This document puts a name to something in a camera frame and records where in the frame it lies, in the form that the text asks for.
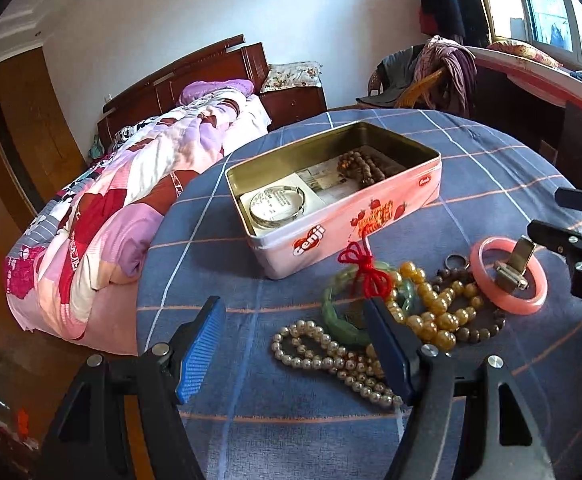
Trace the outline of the pink bangle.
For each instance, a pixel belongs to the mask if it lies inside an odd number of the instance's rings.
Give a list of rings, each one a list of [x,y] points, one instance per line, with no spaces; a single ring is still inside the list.
[[[492,304],[507,313],[514,315],[531,315],[544,306],[548,294],[548,281],[540,260],[534,255],[526,268],[526,279],[529,286],[524,290],[517,290],[508,294],[495,283],[494,263],[506,260],[508,252],[496,250],[497,240],[507,238],[501,236],[486,237],[474,244],[470,252],[470,269],[474,274],[474,281],[485,293]]]

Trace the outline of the green jade bangle red tassel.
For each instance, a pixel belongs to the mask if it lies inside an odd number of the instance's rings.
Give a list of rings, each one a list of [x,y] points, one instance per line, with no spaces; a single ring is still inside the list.
[[[363,325],[358,327],[335,308],[334,298],[346,289],[354,300],[379,297],[395,321],[405,321],[413,312],[415,285],[391,264],[377,260],[367,237],[349,243],[338,255],[338,263],[344,269],[334,275],[323,291],[320,307],[327,332],[337,341],[346,346],[370,344],[366,322],[361,321]]]

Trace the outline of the silver bangle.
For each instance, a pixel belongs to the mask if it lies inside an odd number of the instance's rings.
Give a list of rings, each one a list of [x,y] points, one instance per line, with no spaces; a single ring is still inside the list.
[[[272,185],[251,198],[249,211],[260,226],[282,226],[303,214],[305,200],[298,186]]]

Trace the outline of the desk with pink cover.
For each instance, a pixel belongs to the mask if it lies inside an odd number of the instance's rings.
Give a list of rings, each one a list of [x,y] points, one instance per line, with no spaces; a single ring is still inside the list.
[[[472,119],[532,148],[582,188],[582,81],[510,53],[471,51],[477,65]]]

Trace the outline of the bed with patchwork quilt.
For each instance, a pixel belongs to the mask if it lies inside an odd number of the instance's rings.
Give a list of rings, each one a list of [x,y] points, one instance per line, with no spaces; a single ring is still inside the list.
[[[148,249],[188,184],[270,118],[255,92],[218,90],[127,128],[127,138],[56,193],[3,261],[22,330],[122,356],[137,352],[136,298]]]

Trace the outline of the purple clothes on chair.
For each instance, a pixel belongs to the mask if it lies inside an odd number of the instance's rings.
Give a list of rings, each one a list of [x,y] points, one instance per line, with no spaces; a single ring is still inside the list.
[[[413,82],[419,82],[437,70],[448,72],[451,78],[451,96],[457,101],[459,114],[468,117],[476,91],[476,57],[468,48],[454,40],[433,36],[418,55]]]

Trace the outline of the floral pillow on desk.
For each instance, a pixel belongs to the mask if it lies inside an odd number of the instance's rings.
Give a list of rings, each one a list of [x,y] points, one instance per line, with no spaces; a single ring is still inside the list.
[[[564,66],[556,58],[552,58],[544,51],[533,47],[532,44],[527,44],[524,41],[515,39],[500,39],[488,45],[489,50],[504,52],[510,55],[519,56],[519,58],[526,58],[527,60],[542,64],[551,68],[561,68]]]

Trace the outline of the hanging dark coats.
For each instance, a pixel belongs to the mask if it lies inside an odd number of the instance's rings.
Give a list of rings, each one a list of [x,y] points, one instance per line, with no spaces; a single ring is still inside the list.
[[[491,43],[482,0],[420,0],[420,31],[465,46],[486,48]]]

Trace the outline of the pink Genji biscuit tin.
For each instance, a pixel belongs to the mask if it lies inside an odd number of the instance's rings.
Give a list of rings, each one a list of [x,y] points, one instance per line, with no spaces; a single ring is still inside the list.
[[[376,152],[406,167],[320,211],[256,236],[239,197],[350,151]],[[280,280],[340,252],[431,203],[440,193],[438,151],[371,122],[349,122],[239,162],[225,173],[249,246],[267,278]]]

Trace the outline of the paper leaflet in tin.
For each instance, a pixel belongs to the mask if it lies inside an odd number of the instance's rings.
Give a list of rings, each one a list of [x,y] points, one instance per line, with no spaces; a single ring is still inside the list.
[[[248,225],[251,226],[256,236],[262,236],[285,226],[285,224],[282,226],[260,226],[251,218],[250,200],[264,188],[272,185],[289,185],[301,188],[305,193],[306,200],[303,214],[295,219],[299,220],[404,170],[406,170],[404,165],[391,158],[380,156],[376,152],[350,151],[339,157],[332,157],[327,162],[320,162],[294,171],[277,181],[244,193],[239,197],[239,200]]]

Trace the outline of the wooden wardrobe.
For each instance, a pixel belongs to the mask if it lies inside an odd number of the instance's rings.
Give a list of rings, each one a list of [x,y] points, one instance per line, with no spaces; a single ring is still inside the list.
[[[0,62],[0,255],[85,168],[41,48]]]

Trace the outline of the floral cushion on nightstand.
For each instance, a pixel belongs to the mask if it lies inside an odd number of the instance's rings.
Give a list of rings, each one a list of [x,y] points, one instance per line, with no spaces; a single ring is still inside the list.
[[[261,93],[294,88],[320,88],[321,65],[315,61],[270,64]]]

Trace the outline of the wooden nightstand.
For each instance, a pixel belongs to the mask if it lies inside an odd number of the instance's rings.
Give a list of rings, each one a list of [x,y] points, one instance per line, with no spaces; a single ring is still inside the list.
[[[323,89],[297,87],[261,93],[259,99],[267,111],[270,131],[296,124],[304,119],[323,114],[327,110]]]

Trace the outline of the purple pillow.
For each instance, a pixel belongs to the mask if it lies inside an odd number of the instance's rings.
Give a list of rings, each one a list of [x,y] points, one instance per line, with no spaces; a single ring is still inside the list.
[[[178,104],[188,105],[193,101],[218,90],[235,90],[246,98],[254,93],[254,84],[248,79],[228,79],[222,81],[193,81],[181,90]]]

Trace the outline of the dark wooden headboard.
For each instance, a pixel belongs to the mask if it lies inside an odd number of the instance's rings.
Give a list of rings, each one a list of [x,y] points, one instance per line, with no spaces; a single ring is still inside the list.
[[[247,44],[242,35],[233,36],[191,52],[118,94],[102,107],[97,123],[105,148],[115,133],[144,118],[160,116],[178,105],[181,91],[195,81],[248,79],[258,89],[268,74],[263,44]]]

